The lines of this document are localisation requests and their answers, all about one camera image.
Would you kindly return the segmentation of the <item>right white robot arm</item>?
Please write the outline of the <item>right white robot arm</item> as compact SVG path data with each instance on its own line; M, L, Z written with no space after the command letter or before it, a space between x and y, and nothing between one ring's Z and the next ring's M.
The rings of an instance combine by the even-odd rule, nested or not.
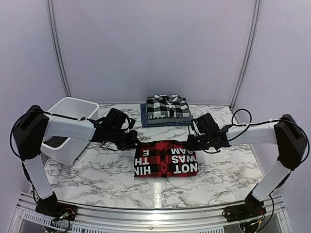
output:
M276 163L253 188L241 206L244 217L252 217L263 201L282 186L290 174L308 157L311 146L304 130L290 114L259 123L227 124L218 126L207 113L190 124L193 134L187 138L192 151L229 148L241 144L274 144L278 149Z

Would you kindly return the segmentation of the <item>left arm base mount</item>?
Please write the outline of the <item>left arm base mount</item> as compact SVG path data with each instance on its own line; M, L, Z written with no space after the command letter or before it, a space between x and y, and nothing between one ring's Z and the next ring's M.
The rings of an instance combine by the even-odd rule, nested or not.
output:
M74 221L78 210L77 206L64 203L58 203L51 208L52 210L46 210L37 205L35 211L46 216L51 216L56 220Z

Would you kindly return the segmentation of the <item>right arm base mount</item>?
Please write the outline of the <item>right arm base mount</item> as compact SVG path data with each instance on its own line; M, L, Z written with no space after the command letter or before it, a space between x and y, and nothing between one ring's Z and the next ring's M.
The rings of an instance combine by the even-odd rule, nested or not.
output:
M249 218L264 216L267 213L265 206L258 208L249 207L246 204L227 206L224 208L222 215L227 222L242 221Z

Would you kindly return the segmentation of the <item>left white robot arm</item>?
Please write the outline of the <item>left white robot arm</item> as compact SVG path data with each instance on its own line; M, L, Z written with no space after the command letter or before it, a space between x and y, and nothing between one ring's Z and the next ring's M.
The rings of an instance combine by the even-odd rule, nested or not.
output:
M51 216L61 212L61 204L47 179L40 154L45 137L67 137L88 142L113 143L118 150L131 150L138 144L135 120L124 112L112 108L99 119L74 118L46 112L38 105L32 105L20 116L10 131L9 143L13 154L22 163L26 179L38 196L40 209Z

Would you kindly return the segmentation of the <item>red black plaid shirt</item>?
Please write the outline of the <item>red black plaid shirt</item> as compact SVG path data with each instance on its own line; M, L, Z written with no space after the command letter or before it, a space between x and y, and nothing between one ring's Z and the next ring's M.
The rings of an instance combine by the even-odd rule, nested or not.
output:
M176 140L140 143L135 151L134 177L192 177L199 166L194 151Z

